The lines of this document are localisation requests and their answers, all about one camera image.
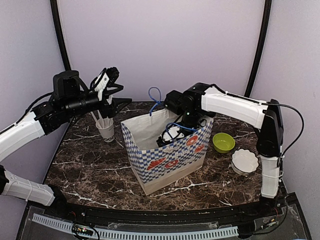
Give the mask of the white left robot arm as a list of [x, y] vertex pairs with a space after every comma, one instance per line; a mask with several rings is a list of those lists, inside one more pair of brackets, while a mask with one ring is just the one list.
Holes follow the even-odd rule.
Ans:
[[[79, 89], [60, 94], [58, 88], [47, 93], [48, 101], [33, 102], [24, 115], [0, 133], [0, 159], [3, 161], [27, 144], [47, 136], [72, 118], [99, 111], [105, 118], [113, 118], [132, 102], [130, 98], [113, 98], [112, 94], [123, 89], [115, 84], [113, 90], [101, 92]], [[25, 201], [50, 206], [60, 218], [67, 218], [70, 206], [60, 189], [54, 185], [40, 184], [19, 177], [4, 167], [0, 168], [0, 193]]]

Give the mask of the checkered blue paper bag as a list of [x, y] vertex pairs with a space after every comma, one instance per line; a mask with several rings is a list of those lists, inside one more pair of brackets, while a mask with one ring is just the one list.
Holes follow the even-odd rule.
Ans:
[[191, 174], [203, 165], [214, 123], [214, 113], [202, 115], [192, 134], [159, 147], [157, 139], [166, 124], [178, 116], [164, 108], [121, 122], [130, 166], [141, 188], [150, 195]]

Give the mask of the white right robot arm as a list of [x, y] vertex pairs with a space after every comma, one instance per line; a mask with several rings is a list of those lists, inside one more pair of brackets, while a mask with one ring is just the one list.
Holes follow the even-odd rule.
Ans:
[[189, 113], [217, 113], [242, 121], [259, 131], [256, 151], [262, 164], [262, 201], [255, 213], [266, 217], [275, 208], [272, 200], [279, 189], [283, 120], [276, 100], [265, 101], [237, 95], [216, 84], [196, 83], [180, 97], [180, 107]]

